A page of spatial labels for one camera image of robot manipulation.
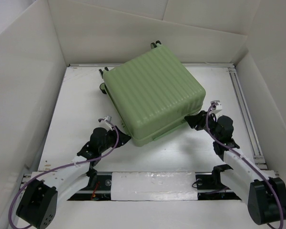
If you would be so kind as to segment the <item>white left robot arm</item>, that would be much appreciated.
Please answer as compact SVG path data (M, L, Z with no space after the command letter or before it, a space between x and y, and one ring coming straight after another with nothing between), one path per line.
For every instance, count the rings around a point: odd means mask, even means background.
M94 167L98 162L130 140L131 136L116 126L95 128L70 164L39 174L26 183L16 216L29 226L47 228L61 203L83 188L95 187L97 171Z

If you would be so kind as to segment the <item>green hard-shell suitcase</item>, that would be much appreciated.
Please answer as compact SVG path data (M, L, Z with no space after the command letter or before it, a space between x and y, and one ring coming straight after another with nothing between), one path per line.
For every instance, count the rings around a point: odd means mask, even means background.
M206 91L160 41L150 51L112 69L99 70L100 88L136 146L173 132L202 109Z

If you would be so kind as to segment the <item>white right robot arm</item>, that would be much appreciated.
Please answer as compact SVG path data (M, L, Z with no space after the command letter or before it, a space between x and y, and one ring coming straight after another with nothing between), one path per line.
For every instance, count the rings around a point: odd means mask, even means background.
M228 116L217 118L201 111L185 117L192 129L205 130L213 138L215 154L223 161L209 175L196 175L193 187L204 196L215 196L227 189L233 191L247 205L249 215L257 225L272 228L279 222L283 228L286 220L286 186L282 179L270 177L241 152L233 139L233 120Z

